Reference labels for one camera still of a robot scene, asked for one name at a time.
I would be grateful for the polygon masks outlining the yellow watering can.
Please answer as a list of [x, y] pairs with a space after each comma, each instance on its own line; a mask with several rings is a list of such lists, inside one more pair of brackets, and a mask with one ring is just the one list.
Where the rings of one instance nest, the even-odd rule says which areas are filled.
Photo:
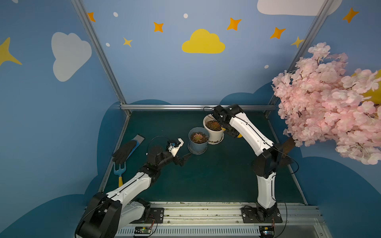
[[[222, 128], [222, 130], [223, 131], [226, 131], [226, 129], [225, 128]], [[242, 135], [241, 134], [239, 134], [238, 136], [237, 136], [237, 138], [241, 138], [242, 137]]]

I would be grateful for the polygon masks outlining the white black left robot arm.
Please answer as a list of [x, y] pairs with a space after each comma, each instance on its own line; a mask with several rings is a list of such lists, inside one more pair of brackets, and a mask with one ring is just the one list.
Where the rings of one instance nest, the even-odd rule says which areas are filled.
[[144, 164], [129, 181], [108, 193], [95, 194], [81, 217], [74, 236], [76, 238], [113, 238], [127, 224], [143, 218], [149, 204], [135, 198], [157, 181], [164, 166], [171, 162], [183, 166], [186, 158], [177, 152], [183, 146], [181, 139], [171, 140], [165, 151], [155, 146], [147, 154]]

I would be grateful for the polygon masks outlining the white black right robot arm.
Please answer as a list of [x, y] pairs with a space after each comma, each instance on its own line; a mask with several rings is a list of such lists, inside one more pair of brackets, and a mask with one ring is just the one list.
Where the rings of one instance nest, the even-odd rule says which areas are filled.
[[249, 120], [237, 104], [225, 108], [218, 105], [213, 108], [212, 116], [228, 135], [241, 135], [257, 156], [252, 162], [258, 181], [257, 217], [262, 221], [267, 219], [277, 211], [275, 177], [281, 161], [281, 149]]

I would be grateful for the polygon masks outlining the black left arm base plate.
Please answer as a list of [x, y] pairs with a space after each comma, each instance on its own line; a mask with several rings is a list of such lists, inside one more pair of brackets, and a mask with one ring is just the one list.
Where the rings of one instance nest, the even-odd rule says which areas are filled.
[[164, 219], [164, 208], [146, 208], [143, 215], [131, 224], [148, 224], [155, 220], [155, 223], [162, 224]]

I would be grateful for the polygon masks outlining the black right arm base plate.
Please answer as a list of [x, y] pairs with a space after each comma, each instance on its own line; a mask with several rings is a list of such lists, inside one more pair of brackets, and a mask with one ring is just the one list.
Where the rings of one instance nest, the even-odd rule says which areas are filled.
[[245, 205], [241, 208], [241, 215], [245, 224], [254, 223], [283, 223], [283, 219], [276, 205], [269, 209], [259, 206]]

